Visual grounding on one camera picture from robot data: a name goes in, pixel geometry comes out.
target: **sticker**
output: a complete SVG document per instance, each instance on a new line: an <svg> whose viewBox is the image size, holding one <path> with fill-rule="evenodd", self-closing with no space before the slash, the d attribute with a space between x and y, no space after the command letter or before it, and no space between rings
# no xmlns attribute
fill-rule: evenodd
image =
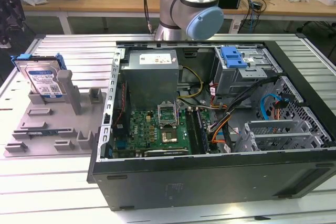
<svg viewBox="0 0 336 224"><path fill-rule="evenodd" d="M230 132L230 134L239 134L239 129L238 128L233 128L233 132Z"/></svg>
<svg viewBox="0 0 336 224"><path fill-rule="evenodd" d="M216 95L216 88L211 87L210 88L210 94L213 95L213 96L215 96Z"/></svg>
<svg viewBox="0 0 336 224"><path fill-rule="evenodd" d="M172 63L170 54L142 54L139 59L140 65Z"/></svg>
<svg viewBox="0 0 336 224"><path fill-rule="evenodd" d="M224 144L224 150L226 153L231 153L231 148L227 144Z"/></svg>
<svg viewBox="0 0 336 224"><path fill-rule="evenodd" d="M244 62L248 63L248 62L254 62L253 58L244 58Z"/></svg>
<svg viewBox="0 0 336 224"><path fill-rule="evenodd" d="M42 132L28 132L28 135L42 135Z"/></svg>
<svg viewBox="0 0 336 224"><path fill-rule="evenodd" d="M38 90L40 95L49 98L58 98L62 96L58 83L54 81L53 72L46 71L29 71L30 80Z"/></svg>

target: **hard drive label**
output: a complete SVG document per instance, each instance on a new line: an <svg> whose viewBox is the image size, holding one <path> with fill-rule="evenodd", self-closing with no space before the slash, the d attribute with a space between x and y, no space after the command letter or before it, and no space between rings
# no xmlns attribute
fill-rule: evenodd
<svg viewBox="0 0 336 224"><path fill-rule="evenodd" d="M59 98L62 96L61 89L54 81L53 72L46 71L29 71L28 72L34 86L43 97Z"/></svg>

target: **yellow wire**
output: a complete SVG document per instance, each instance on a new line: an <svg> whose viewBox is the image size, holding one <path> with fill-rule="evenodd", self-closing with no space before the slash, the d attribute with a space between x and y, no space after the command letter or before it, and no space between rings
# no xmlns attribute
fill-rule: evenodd
<svg viewBox="0 0 336 224"><path fill-rule="evenodd" d="M195 94L182 95L182 96L177 97L177 98L192 98L192 97L195 97L195 96L199 95L201 93L202 89L203 89L203 81L198 76L198 74L196 74L196 72L194 70L192 70L191 68L186 67L186 66L182 66L182 67L188 69L191 73L193 73L198 78L198 80L200 81L201 87Z"/></svg>

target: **floor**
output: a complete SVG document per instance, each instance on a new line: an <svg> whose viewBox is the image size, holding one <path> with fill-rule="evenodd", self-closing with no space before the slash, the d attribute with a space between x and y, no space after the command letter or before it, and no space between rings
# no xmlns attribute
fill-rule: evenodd
<svg viewBox="0 0 336 224"><path fill-rule="evenodd" d="M144 18L108 18L108 30L103 30L101 18L94 17L72 17L69 18L73 30L76 34L143 34L147 33ZM225 20L219 33L228 33L231 20ZM153 27L157 27L159 19L151 19ZM255 29L258 34L282 34L286 22L261 20ZM63 34L62 27L58 18L54 17L27 17L28 26L37 34ZM300 27L303 22L294 22L289 33L295 33L296 28ZM240 33L248 33L248 28L243 28ZM330 33L324 27L311 23L305 27L303 33L311 42L322 52L328 55L336 44L336 36L332 39L328 38ZM11 50L0 50L0 84L10 73L12 65L9 56L24 52L34 35L26 30L24 33L17 32L15 36L15 46ZM333 51L331 57L333 63L336 62L336 50Z"/></svg>

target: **ram slot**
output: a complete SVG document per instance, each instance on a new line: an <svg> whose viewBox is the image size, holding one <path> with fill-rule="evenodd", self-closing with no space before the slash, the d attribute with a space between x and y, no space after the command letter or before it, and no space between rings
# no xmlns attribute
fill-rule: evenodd
<svg viewBox="0 0 336 224"><path fill-rule="evenodd" d="M189 142L190 142L190 148L192 154L200 154L198 142L197 142L197 136L195 132L195 125L193 121L193 116L191 111L188 111L188 109L185 109L185 120L186 120L186 126L189 136Z"/></svg>
<svg viewBox="0 0 336 224"><path fill-rule="evenodd" d="M203 128L202 119L201 119L199 110L193 111L193 120L194 120L195 132L197 136L199 152L200 154L205 154L208 151L209 146L208 146L207 137L205 134L205 130Z"/></svg>

